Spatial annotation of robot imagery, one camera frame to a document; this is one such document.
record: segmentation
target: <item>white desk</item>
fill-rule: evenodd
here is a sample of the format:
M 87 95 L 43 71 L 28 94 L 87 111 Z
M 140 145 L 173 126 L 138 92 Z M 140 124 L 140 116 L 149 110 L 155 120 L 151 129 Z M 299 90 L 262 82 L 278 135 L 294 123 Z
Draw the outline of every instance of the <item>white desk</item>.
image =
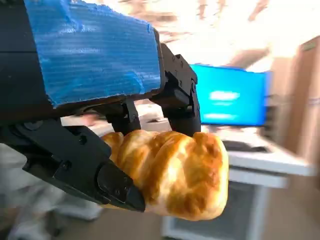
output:
M 168 131 L 167 121 L 141 123 L 148 131 Z M 113 131 L 110 124 L 91 127 L 98 135 Z M 266 146 L 271 153 L 229 152 L 229 198 L 223 214 L 211 221 L 163 218 L 162 235 L 183 240 L 260 240 L 271 188 L 285 188 L 288 175 L 313 176 L 302 158 L 250 133 L 224 131 L 221 138 Z

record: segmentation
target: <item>blue screen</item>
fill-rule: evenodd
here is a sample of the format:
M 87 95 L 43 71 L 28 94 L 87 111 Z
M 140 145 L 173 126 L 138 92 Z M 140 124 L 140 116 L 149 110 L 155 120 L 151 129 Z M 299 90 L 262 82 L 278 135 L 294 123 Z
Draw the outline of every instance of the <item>blue screen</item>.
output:
M 261 126 L 265 121 L 268 73 L 192 65 L 202 124 Z

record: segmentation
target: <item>bread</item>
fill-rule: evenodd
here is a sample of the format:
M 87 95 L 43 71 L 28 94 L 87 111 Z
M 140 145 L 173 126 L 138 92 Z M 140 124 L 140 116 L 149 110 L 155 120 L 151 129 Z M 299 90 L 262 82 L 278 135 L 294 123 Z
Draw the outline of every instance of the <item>bread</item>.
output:
M 191 221 L 218 217 L 228 198 L 228 154 L 211 133 L 136 130 L 102 139 L 110 159 L 141 190 L 146 212 Z

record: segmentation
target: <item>croissant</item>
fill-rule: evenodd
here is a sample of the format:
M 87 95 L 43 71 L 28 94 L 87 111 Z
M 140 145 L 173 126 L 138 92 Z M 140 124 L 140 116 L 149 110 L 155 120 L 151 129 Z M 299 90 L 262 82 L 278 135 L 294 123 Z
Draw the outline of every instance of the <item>croissant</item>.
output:
M 141 190 L 146 212 L 191 221 L 218 217 L 228 198 L 228 154 L 211 133 L 135 130 L 102 137 L 110 159 Z

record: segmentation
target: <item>blue painter's tape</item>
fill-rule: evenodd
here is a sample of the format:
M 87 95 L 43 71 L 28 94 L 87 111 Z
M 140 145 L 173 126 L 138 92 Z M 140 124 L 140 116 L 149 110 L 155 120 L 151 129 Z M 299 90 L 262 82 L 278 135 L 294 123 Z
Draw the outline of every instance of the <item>blue painter's tape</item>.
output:
M 53 107 L 160 88 L 149 23 L 83 1 L 24 2 Z

